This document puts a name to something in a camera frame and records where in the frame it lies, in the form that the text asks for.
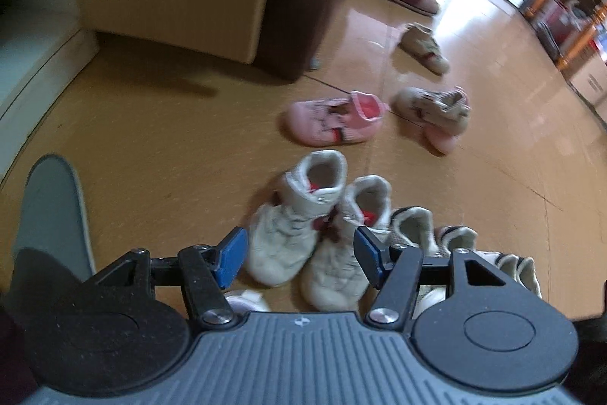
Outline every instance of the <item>metal screw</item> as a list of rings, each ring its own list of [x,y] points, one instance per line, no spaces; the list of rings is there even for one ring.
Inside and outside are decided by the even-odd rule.
[[[394,323],[398,319],[398,313],[394,309],[378,307],[369,313],[369,319],[375,323]]]
[[[226,309],[209,309],[202,314],[202,320],[209,324],[226,324],[234,319],[232,311]]]

